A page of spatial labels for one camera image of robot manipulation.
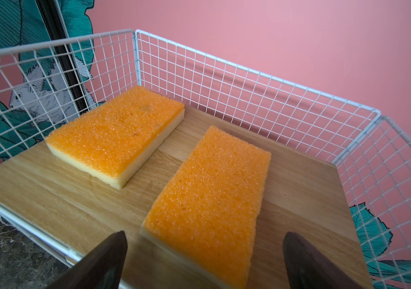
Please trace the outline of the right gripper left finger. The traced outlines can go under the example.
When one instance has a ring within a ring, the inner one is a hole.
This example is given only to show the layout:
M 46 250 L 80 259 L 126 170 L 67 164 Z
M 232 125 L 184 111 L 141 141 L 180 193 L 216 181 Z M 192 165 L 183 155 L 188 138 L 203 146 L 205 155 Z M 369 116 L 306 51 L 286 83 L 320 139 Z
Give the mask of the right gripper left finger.
M 117 289 L 128 244 L 124 231 L 108 236 L 49 289 Z

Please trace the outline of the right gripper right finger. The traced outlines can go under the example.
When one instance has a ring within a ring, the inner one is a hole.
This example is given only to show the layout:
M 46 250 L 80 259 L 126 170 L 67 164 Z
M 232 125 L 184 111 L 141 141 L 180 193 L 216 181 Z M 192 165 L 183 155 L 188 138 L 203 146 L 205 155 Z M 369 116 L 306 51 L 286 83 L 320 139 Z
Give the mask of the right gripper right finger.
M 360 289 L 361 286 L 306 238 L 288 232 L 282 244 L 292 289 Z

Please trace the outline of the orange sponge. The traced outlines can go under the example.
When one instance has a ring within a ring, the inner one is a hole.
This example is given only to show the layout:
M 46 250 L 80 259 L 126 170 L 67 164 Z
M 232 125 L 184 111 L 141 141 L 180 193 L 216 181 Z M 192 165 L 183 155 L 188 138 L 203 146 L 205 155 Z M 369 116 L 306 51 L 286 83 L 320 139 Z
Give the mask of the orange sponge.
M 45 141 L 62 161 L 122 189 L 184 114 L 182 102 L 135 86 L 54 130 Z
M 211 126 L 153 203 L 142 232 L 220 284 L 245 288 L 271 157 Z

